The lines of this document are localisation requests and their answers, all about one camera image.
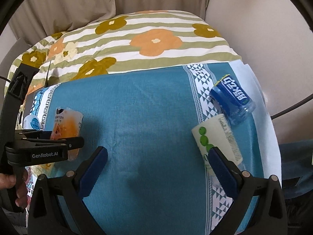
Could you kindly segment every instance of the blue gripper pad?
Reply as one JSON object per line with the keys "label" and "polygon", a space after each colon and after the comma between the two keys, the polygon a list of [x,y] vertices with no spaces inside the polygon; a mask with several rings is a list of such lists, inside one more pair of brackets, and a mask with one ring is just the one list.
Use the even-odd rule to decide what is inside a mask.
{"label": "blue gripper pad", "polygon": [[91,163],[89,163],[90,160],[87,160],[86,164],[89,164],[89,166],[79,181],[78,196],[80,199],[89,196],[108,161],[108,151],[106,148],[98,147],[94,154],[90,158],[92,160]]}
{"label": "blue gripper pad", "polygon": [[235,200],[238,197],[237,180],[233,177],[226,164],[220,158],[214,148],[211,148],[208,153],[209,163],[219,180],[225,194]]}

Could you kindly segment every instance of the blue pants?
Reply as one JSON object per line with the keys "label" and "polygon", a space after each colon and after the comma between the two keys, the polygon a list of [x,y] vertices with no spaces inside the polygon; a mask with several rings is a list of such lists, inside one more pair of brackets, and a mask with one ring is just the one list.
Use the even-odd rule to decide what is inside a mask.
{"label": "blue pants", "polygon": [[313,189],[313,139],[279,145],[282,163],[282,187],[285,199]]}

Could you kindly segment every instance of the bed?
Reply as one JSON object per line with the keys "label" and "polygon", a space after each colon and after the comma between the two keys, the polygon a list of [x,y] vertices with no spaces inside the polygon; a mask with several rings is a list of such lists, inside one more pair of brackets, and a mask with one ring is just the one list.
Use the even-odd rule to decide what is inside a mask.
{"label": "bed", "polygon": [[[142,11],[54,34],[21,54],[9,78],[21,62],[40,69],[29,93],[42,88],[31,110],[41,129],[52,129],[57,107],[84,114],[85,147],[51,175],[75,169],[98,145],[108,149],[109,162],[84,199],[108,234],[209,234],[223,217],[232,200],[212,186],[191,129],[221,112],[208,94],[226,74],[257,104],[232,127],[247,170],[281,180],[276,136],[254,73],[191,13]],[[30,176],[30,196],[35,180]]]}

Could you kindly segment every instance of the human hand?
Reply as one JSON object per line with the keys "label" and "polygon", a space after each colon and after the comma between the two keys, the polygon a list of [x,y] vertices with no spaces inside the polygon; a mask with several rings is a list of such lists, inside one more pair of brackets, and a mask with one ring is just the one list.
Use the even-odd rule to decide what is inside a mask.
{"label": "human hand", "polygon": [[[15,204],[18,207],[26,208],[27,207],[27,188],[25,181],[28,178],[28,172],[26,169],[23,171],[23,182],[16,189],[17,199],[15,200]],[[16,176],[15,175],[7,175],[0,173],[0,190],[9,189],[15,186],[16,184]]]}

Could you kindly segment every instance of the black cable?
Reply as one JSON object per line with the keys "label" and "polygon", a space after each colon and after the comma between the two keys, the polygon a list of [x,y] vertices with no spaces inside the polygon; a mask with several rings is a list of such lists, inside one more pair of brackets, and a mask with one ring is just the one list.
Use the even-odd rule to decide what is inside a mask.
{"label": "black cable", "polygon": [[3,77],[3,76],[0,76],[0,79],[3,79],[3,80],[5,80],[5,81],[11,83],[11,80],[9,80],[9,79],[7,79],[7,78],[5,78],[5,77]]}
{"label": "black cable", "polygon": [[305,99],[303,99],[302,101],[298,102],[297,104],[289,107],[288,109],[285,109],[285,110],[283,110],[283,111],[281,111],[281,112],[271,116],[271,119],[273,120],[273,119],[278,118],[278,117],[280,117],[280,116],[282,116],[284,114],[287,114],[288,112],[293,111],[296,108],[299,108],[300,106],[302,106],[303,104],[306,104],[308,101],[311,101],[312,99],[313,99],[313,94],[311,94],[310,96],[306,97]]}

